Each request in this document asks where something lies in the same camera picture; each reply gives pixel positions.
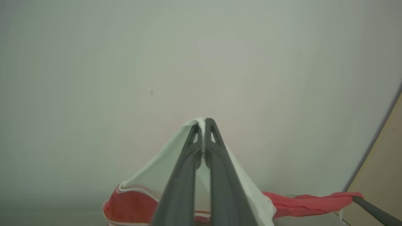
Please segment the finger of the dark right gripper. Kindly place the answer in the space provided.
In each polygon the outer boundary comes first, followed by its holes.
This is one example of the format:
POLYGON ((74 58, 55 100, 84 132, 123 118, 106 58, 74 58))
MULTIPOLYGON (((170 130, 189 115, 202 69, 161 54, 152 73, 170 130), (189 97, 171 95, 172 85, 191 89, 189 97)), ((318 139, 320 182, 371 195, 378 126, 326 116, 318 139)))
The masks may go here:
POLYGON ((375 205, 369 203, 365 199, 354 196, 353 202, 359 205, 362 209, 364 209, 367 213, 373 216, 378 222, 383 224, 384 226, 401 226, 401 220, 393 217, 382 209, 376 207, 375 205))

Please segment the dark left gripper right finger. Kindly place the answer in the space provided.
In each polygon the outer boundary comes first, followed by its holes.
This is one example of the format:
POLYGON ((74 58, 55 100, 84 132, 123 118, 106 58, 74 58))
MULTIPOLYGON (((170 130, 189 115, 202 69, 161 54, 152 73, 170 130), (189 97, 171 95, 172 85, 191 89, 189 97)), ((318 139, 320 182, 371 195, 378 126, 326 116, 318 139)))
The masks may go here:
POLYGON ((210 169, 211 224, 257 226, 247 195, 215 120, 205 119, 205 157, 210 169))

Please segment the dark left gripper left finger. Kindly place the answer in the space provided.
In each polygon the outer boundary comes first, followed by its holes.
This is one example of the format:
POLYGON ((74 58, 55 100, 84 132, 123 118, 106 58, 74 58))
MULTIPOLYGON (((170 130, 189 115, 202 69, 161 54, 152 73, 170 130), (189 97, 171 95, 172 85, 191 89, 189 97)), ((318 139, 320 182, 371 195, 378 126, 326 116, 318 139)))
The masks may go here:
POLYGON ((152 226, 195 225, 195 179, 201 165, 202 133, 191 127, 152 219, 152 226))

